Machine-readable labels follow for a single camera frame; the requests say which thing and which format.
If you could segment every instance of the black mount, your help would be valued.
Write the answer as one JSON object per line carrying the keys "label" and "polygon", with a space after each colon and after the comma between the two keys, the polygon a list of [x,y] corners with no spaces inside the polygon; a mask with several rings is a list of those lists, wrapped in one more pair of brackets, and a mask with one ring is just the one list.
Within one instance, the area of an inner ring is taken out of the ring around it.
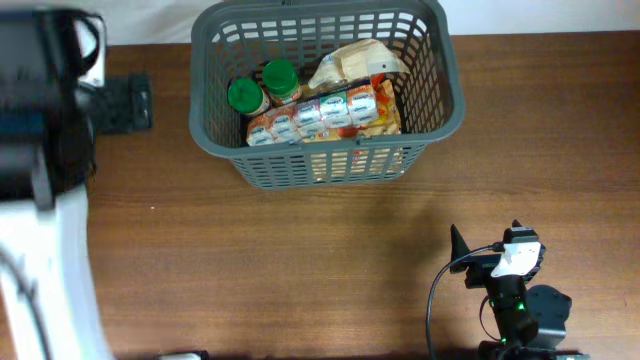
{"label": "black mount", "polygon": [[[517,220],[505,230],[503,236],[504,244],[537,241],[536,232],[522,226]],[[525,286],[540,271],[545,251],[546,248],[541,245],[536,265],[524,276],[492,277],[491,272],[500,262],[500,254],[472,256],[451,268],[451,273],[466,270],[465,286],[468,289],[487,290],[502,341],[483,341],[479,347],[480,359],[497,359],[500,352],[507,350],[508,353],[503,356],[505,360],[556,359],[560,354],[555,348],[567,334],[565,321],[569,317],[571,298],[550,286],[538,285],[529,290]],[[452,225],[451,260],[469,252],[462,235]]]}

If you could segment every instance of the green bottle cap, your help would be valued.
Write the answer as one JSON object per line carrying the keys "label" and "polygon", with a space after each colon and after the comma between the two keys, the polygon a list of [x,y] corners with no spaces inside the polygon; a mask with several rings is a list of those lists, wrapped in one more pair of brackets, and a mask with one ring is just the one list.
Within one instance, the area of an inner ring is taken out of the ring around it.
{"label": "green bottle cap", "polygon": [[286,97],[298,88],[298,74],[287,60],[273,60],[264,67],[262,81],[274,96]]}
{"label": "green bottle cap", "polygon": [[227,91],[229,104],[243,114],[251,114],[262,105],[262,88],[255,81],[240,78],[231,84]]}

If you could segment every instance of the plastic bottle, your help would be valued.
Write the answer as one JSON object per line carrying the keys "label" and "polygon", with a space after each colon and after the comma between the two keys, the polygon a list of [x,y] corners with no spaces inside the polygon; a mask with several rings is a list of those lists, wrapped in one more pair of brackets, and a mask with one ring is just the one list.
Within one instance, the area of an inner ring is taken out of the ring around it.
{"label": "plastic bottle", "polygon": [[292,103],[302,95],[296,69],[287,60],[268,63],[262,71],[262,81],[276,106]]}
{"label": "plastic bottle", "polygon": [[231,84],[227,91],[229,104],[238,112],[247,116],[258,116],[269,110],[269,97],[255,81],[240,78]]}

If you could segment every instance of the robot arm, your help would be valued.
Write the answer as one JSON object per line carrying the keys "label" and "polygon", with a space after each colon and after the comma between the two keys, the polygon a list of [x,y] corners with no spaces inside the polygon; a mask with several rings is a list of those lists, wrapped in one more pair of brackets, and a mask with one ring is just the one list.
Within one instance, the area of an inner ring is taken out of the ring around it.
{"label": "robot arm", "polygon": [[19,359],[113,359],[89,267],[87,205],[82,185],[59,195],[49,211],[31,200],[0,204],[0,251],[28,286],[25,294],[3,267],[0,282]]}
{"label": "robot arm", "polygon": [[85,182],[96,134],[151,127],[148,79],[105,81],[104,23],[79,10],[0,13],[0,47],[0,283],[18,358],[113,359]]}

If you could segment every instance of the basket mesh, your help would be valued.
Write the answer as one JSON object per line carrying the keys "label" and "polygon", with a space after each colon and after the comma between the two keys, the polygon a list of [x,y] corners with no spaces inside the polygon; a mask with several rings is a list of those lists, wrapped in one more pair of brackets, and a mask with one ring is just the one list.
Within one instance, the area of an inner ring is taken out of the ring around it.
{"label": "basket mesh", "polygon": [[[441,39],[430,31],[426,16],[375,3],[376,10],[354,10],[353,14],[334,5],[321,8],[315,16],[289,12],[281,19],[274,19],[273,13],[262,18],[247,10],[220,21],[209,40],[203,94],[206,116],[202,127],[210,140],[227,148],[246,146],[242,119],[226,98],[235,77],[250,76],[263,85],[264,65],[284,58],[299,69],[304,81],[326,54],[366,38],[385,43],[411,71],[387,76],[394,84],[402,133],[423,134],[440,128],[452,112],[444,59],[437,50]],[[249,183],[262,188],[378,181],[402,175],[427,143],[403,145],[398,141],[397,146],[376,147],[342,141],[330,150],[305,144],[304,150],[282,156],[261,155],[256,148],[253,155],[232,156],[231,160]]]}

